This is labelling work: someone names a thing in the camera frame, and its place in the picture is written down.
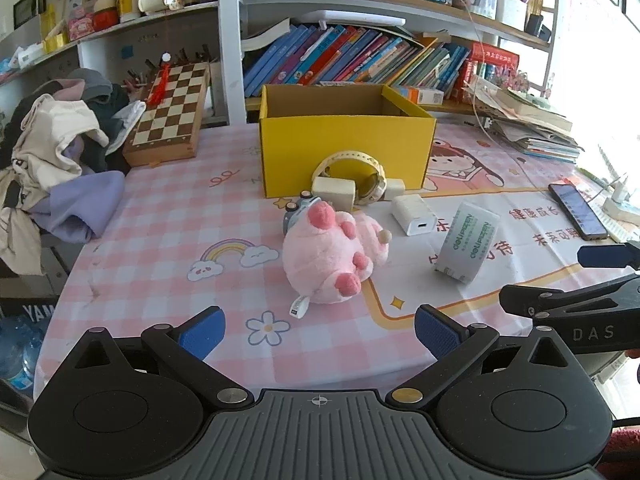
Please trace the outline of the small white usb charger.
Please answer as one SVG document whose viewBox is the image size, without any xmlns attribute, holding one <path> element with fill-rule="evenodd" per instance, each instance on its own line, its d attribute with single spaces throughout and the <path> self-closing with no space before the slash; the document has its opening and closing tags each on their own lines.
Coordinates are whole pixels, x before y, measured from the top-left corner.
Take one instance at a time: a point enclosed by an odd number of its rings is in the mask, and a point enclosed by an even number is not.
<svg viewBox="0 0 640 480">
<path fill-rule="evenodd" d="M 402 179 L 388 179 L 386 189 L 382 196 L 383 202 L 391 202 L 394 198 L 404 195 L 406 192 L 405 182 Z"/>
</svg>

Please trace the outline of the row of leaning books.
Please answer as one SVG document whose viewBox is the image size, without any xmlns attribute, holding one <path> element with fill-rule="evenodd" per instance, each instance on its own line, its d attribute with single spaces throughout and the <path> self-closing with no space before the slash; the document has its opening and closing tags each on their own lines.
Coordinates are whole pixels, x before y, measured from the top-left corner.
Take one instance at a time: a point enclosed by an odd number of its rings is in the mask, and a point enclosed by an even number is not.
<svg viewBox="0 0 640 480">
<path fill-rule="evenodd" d="M 379 27 L 290 25 L 246 63 L 244 96 L 258 98 L 268 84 L 382 84 L 437 89 L 448 96 L 470 53 L 465 44 Z"/>
</svg>

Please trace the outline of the white bookshelf frame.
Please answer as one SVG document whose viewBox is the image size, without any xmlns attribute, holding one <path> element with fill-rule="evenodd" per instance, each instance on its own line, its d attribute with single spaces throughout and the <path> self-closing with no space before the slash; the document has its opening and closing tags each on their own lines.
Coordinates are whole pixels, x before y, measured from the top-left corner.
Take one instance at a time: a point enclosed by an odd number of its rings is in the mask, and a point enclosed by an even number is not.
<svg viewBox="0 0 640 480">
<path fill-rule="evenodd" d="M 246 121 L 241 92 L 242 40 L 285 18 L 295 20 L 321 10 L 403 18 L 405 29 L 418 34 L 446 29 L 451 35 L 478 38 L 485 44 L 509 40 L 542 52 L 552 51 L 550 42 L 527 32 L 426 0 L 215 0 L 117 25 L 38 58 L 2 80 L 1 110 L 11 115 L 26 94 L 75 66 L 91 67 L 110 79 L 122 79 L 127 70 L 142 67 L 146 58 L 156 61 L 164 52 L 176 54 L 182 47 L 194 49 L 210 44 L 221 62 L 222 114 L 230 124 L 242 124 Z"/>
</svg>

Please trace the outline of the stack of papers and books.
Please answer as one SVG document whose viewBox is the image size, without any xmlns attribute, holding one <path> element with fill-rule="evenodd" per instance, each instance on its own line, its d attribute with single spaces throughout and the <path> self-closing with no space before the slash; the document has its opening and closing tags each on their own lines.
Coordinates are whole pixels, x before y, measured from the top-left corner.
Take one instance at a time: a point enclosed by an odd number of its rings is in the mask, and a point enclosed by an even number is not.
<svg viewBox="0 0 640 480">
<path fill-rule="evenodd" d="M 488 131 L 497 133 L 523 154 L 574 164 L 582 147 L 572 137 L 573 123 L 545 107 L 541 98 L 497 87 L 473 76 L 464 86 L 477 115 L 490 119 Z"/>
</svg>

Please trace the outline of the white power strip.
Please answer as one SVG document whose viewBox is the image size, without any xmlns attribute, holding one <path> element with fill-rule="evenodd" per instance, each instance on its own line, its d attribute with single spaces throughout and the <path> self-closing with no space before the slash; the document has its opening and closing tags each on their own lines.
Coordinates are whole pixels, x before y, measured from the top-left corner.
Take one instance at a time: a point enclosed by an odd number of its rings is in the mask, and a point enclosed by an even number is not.
<svg viewBox="0 0 640 480">
<path fill-rule="evenodd" d="M 577 183 L 578 191 L 604 225 L 608 237 L 616 243 L 639 240 L 639 207 L 629 201 L 627 179 L 624 174 L 605 184 L 581 174 Z"/>
</svg>

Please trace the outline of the orange white medicine box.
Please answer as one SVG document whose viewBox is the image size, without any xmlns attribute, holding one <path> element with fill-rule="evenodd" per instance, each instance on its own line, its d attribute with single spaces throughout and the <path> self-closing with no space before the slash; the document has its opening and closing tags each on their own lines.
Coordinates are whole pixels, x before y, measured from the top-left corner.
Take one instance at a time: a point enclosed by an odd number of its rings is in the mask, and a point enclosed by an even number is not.
<svg viewBox="0 0 640 480">
<path fill-rule="evenodd" d="M 393 89 L 416 105 L 442 105 L 444 102 L 444 92 L 437 89 L 410 86 L 393 86 Z"/>
</svg>

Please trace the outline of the wooden chess board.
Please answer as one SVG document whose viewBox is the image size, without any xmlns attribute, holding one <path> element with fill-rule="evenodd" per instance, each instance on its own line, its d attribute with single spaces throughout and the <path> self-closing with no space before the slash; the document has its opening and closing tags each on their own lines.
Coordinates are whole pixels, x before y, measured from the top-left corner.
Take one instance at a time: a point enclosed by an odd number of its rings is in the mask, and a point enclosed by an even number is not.
<svg viewBox="0 0 640 480">
<path fill-rule="evenodd" d="M 156 77 L 145 89 L 145 104 Z M 195 157 L 209 79 L 206 62 L 171 65 L 165 99 L 157 107 L 146 106 L 122 148 L 131 167 Z"/>
</svg>

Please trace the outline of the yellow cardboard box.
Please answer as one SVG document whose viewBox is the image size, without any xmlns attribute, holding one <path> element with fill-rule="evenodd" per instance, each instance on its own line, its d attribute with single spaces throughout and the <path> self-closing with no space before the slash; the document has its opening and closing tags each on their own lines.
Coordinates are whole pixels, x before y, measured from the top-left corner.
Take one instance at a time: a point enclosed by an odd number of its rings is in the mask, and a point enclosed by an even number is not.
<svg viewBox="0 0 640 480">
<path fill-rule="evenodd" d="M 308 190 L 320 162 L 344 151 L 373 157 L 386 177 L 418 190 L 435 128 L 435 117 L 382 84 L 268 84 L 259 114 L 264 194 Z"/>
</svg>

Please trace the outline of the white tape roll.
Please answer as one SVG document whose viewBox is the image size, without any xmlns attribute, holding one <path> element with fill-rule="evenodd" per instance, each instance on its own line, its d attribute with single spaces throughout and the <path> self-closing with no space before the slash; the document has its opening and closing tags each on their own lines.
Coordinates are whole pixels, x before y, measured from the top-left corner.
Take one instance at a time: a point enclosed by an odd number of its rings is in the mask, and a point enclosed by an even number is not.
<svg viewBox="0 0 640 480">
<path fill-rule="evenodd" d="M 438 253 L 435 270 L 460 283 L 471 283 L 486 260 L 498 226 L 498 214 L 462 202 Z"/>
</svg>

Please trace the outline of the pile of clothes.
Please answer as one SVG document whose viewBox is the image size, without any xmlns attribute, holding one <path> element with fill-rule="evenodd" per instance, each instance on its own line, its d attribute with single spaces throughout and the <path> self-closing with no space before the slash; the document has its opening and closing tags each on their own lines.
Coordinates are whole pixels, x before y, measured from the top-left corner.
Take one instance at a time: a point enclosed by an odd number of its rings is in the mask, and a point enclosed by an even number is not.
<svg viewBox="0 0 640 480">
<path fill-rule="evenodd" d="M 111 159 L 146 110 L 96 70 L 78 68 L 25 96 L 1 133 L 1 260 L 40 275 L 42 237 L 86 244 L 103 235 L 127 167 Z"/>
</svg>

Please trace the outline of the pink plush pig toy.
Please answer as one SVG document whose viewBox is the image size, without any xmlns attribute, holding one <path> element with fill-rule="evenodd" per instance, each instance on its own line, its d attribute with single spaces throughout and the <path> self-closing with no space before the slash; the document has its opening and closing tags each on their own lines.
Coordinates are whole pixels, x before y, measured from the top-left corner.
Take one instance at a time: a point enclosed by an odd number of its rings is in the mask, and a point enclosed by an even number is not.
<svg viewBox="0 0 640 480">
<path fill-rule="evenodd" d="M 283 270 L 297 294 L 290 315 L 302 318 L 312 304 L 340 304 L 359 295 L 362 283 L 386 263 L 391 240 L 389 230 L 361 211 L 312 203 L 283 241 Z"/>
</svg>

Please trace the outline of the black smartphone on table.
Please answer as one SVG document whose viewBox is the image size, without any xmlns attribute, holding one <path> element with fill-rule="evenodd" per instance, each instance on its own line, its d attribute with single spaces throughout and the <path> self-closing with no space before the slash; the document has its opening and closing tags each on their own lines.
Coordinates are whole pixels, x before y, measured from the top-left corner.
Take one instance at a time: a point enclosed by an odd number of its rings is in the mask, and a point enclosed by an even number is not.
<svg viewBox="0 0 640 480">
<path fill-rule="evenodd" d="M 608 237 L 606 227 L 574 185 L 551 183 L 548 191 L 583 240 L 605 240 Z"/>
</svg>

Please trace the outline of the white rectangular eraser block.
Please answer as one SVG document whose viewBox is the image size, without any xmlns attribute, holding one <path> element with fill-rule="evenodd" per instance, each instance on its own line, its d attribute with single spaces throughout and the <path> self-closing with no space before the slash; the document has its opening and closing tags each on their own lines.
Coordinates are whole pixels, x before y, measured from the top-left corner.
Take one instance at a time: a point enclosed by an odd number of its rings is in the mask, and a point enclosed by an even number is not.
<svg viewBox="0 0 640 480">
<path fill-rule="evenodd" d="M 356 183 L 353 180 L 316 177 L 311 193 L 330 204 L 335 211 L 351 212 L 356 200 Z"/>
</svg>

